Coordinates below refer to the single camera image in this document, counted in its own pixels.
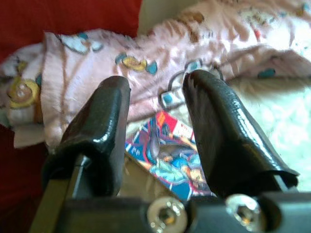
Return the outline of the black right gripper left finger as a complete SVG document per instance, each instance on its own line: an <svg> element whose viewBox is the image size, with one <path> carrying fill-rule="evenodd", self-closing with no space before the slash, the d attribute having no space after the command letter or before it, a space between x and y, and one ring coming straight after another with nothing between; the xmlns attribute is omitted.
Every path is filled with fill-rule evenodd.
<svg viewBox="0 0 311 233"><path fill-rule="evenodd" d="M71 176L79 155L90 161L96 195L115 196L121 188L129 82L122 76L103 80L64 132L42 168L43 187L51 179Z"/></svg>

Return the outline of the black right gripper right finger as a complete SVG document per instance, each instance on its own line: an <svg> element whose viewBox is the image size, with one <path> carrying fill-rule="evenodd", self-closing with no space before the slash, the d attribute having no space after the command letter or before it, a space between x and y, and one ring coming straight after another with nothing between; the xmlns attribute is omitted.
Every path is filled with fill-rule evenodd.
<svg viewBox="0 0 311 233"><path fill-rule="evenodd" d="M256 196L297 187L298 173L285 164L230 86L196 70L185 77L182 90L212 192Z"/></svg>

